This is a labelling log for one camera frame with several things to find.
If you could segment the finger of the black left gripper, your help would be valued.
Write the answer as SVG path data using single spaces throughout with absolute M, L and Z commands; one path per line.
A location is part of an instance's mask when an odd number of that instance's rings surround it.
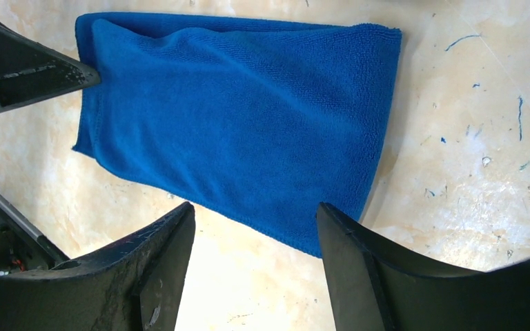
M 0 113 L 83 90 L 100 81 L 90 66 L 0 22 Z

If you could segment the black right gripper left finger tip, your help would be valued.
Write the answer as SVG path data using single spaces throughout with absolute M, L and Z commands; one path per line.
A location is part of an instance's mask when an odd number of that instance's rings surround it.
M 0 276 L 0 330 L 174 330 L 194 238 L 185 202 L 53 269 Z

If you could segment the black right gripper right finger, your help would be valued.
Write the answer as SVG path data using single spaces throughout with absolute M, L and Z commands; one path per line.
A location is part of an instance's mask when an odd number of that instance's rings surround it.
M 489 272 L 444 263 L 316 213 L 337 330 L 530 330 L 530 259 Z

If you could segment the dark blue towel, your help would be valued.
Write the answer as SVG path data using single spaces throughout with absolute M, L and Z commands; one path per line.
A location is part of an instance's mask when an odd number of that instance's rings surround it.
M 321 202 L 352 218 L 380 160 L 402 32 L 189 14 L 77 18 L 75 151 L 321 256 Z

